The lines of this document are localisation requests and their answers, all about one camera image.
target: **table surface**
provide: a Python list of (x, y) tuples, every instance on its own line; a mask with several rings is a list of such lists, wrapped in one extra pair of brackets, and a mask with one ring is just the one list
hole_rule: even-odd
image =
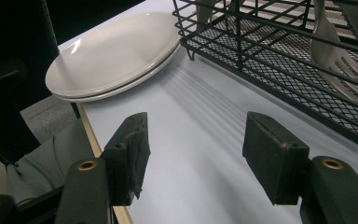
[[(110, 21), (151, 10), (172, 12), (173, 3), (146, 0)], [(152, 154), (128, 207), (134, 223), (301, 223), (299, 206), (271, 204), (241, 155), (248, 111), (279, 121), (310, 158), (332, 156), (358, 173), (356, 144), (202, 57), (190, 61), (183, 48), (144, 83), (82, 107), (101, 148), (126, 117), (148, 114)]]

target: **dish rack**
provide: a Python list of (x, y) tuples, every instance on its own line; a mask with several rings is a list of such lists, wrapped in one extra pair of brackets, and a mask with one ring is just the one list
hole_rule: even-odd
[[(358, 4), (358, 0), (346, 2)], [(318, 71), (328, 71), (310, 57), (314, 39), (345, 49), (358, 63), (358, 42), (332, 2), (326, 2), (325, 9), (337, 28), (336, 42), (312, 34), (310, 0), (246, 0), (234, 11), (228, 10), (228, 0), (212, 7), (200, 0), (173, 0), (173, 4), (180, 43), (191, 60), (199, 54), (358, 144), (358, 102), (326, 82)], [(199, 23), (197, 7), (211, 8), (212, 18)], [(197, 24), (203, 26), (200, 33), (195, 32)]]

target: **white plate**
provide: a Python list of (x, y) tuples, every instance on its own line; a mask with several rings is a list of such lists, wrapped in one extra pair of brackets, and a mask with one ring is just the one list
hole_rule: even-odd
[(179, 42), (177, 19), (150, 12), (113, 21), (63, 51), (46, 74), (46, 85), (64, 98), (119, 88), (165, 60)]
[(152, 77), (153, 75), (155, 75), (159, 70), (161, 70), (167, 63), (169, 63), (172, 58), (173, 55), (175, 54), (175, 52), (179, 49), (179, 46), (177, 46), (174, 51), (171, 52), (171, 54), (164, 59), (164, 61), (162, 61), (159, 65), (157, 65), (156, 67), (154, 67), (154, 69), (152, 69), (151, 71), (149, 71), (148, 73), (144, 74), (143, 76), (137, 78), (136, 80), (134, 80), (131, 83), (128, 83), (127, 85), (124, 85), (120, 88), (114, 89), (112, 91), (108, 91), (102, 94), (98, 94), (98, 95), (94, 95), (94, 96), (89, 96), (89, 97), (81, 97), (81, 98), (65, 98), (65, 97), (61, 97), (59, 95), (54, 94), (55, 97), (64, 100), (64, 101), (69, 101), (69, 102), (73, 102), (73, 103), (85, 103), (85, 102), (91, 102), (91, 101), (97, 101), (97, 100), (102, 100), (104, 98), (107, 98), (109, 96), (113, 96), (116, 94), (119, 94), (123, 91), (126, 91), (142, 82), (144, 82), (145, 80), (147, 80), (148, 78)]

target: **wire grid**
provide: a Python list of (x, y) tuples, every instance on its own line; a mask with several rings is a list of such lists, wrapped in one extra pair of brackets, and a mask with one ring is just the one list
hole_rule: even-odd
[[(235, 0), (226, 0), (227, 4), (229, 2), (232, 2)], [(281, 11), (291, 7), (291, 4), (288, 4), (288, 2), (291, 2), (292, 4), (294, 3), (298, 3), (300, 0), (294, 0), (294, 1), (281, 1), (281, 2), (276, 2), (274, 4), (272, 4), (270, 7), (268, 7), (266, 10), (260, 10), (258, 11), (258, 16), (263, 17), (263, 18), (272, 18), (273, 16), (279, 15)], [(264, 4), (268, 3), (269, 1), (267, 0), (257, 0), (257, 4), (260, 6), (263, 6)], [(255, 9), (256, 6), (256, 0), (246, 0), (244, 5), (241, 6), (241, 11), (244, 13), (248, 13), (251, 10)], [(342, 12), (340, 11), (339, 7), (334, 5), (333, 2), (330, 1), (325, 1), (325, 6), (327, 8), (326, 10), (326, 16), (327, 18), (329, 18), (329, 20), (335, 24), (335, 26), (337, 27), (337, 31), (338, 34), (341, 36), (346, 36), (350, 39), (354, 40), (354, 35), (353, 32), (351, 31), (351, 29), (348, 26), (348, 23), (345, 21), (344, 16), (342, 15)], [(275, 9), (277, 9), (277, 11), (273, 11), (270, 8), (274, 7)], [(295, 15), (298, 15), (300, 13), (303, 13), (306, 10), (305, 6), (298, 6), (293, 8), (293, 10), (288, 12), (288, 15), (290, 15), (292, 18)], [(312, 30), (313, 29), (313, 25), (314, 25), (314, 8), (310, 7), (310, 12), (309, 12), (309, 17), (307, 18), (307, 22), (306, 22), (306, 28)], [(280, 18), (280, 21), (287, 21), (288, 18), (283, 17)]]
[[(186, 44), (259, 80), (265, 84), (266, 91), (269, 88), (279, 91), (358, 136), (357, 105), (342, 97), (315, 68), (264, 47), (268, 46), (311, 63), (309, 39), (253, 21), (241, 20), (241, 35), (251, 41), (241, 41), (242, 51), (239, 54), (240, 43), (235, 37), (236, 22), (235, 17), (227, 17), (214, 24), (215, 29), (207, 29), (200, 35), (189, 38)], [(358, 53), (350, 52), (350, 55), (358, 62)]]

